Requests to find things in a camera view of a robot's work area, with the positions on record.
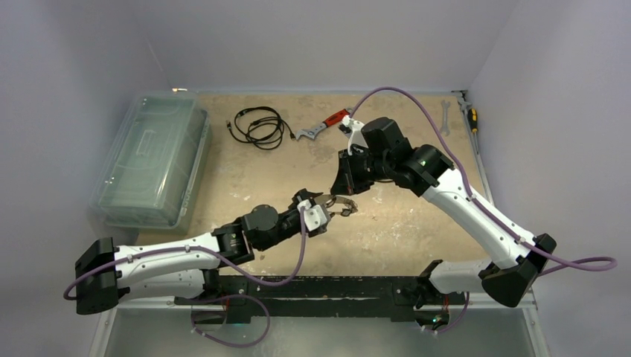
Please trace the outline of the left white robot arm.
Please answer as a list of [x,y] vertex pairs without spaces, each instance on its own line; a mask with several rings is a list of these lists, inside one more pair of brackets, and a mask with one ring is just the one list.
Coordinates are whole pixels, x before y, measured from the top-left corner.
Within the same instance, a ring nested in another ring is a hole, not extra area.
[[236,268],[265,251],[300,235],[323,234],[332,216],[333,199],[299,190],[279,212],[258,205],[211,232],[154,245],[115,245],[111,237],[95,240],[74,264],[75,280],[64,291],[78,315],[93,315],[126,300],[154,297],[218,301],[219,268]]

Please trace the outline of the large metal key ring plate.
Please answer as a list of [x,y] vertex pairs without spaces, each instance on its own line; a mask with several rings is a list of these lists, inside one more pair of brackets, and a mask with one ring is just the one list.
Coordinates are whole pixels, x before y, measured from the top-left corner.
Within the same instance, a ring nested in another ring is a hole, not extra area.
[[344,196],[323,194],[314,198],[317,205],[323,205],[331,216],[348,217],[359,211],[357,203]]

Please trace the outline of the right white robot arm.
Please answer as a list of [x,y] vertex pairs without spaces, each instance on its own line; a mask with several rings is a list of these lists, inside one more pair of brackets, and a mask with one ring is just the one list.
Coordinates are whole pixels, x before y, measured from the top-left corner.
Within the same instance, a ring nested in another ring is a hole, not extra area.
[[420,305],[453,292],[484,292],[507,307],[520,303],[557,247],[552,237],[536,236],[508,219],[439,149],[412,147],[394,120],[382,117],[364,124],[345,116],[339,128],[348,146],[339,151],[331,194],[356,195],[390,180],[440,208],[488,254],[488,260],[431,262],[419,276]]

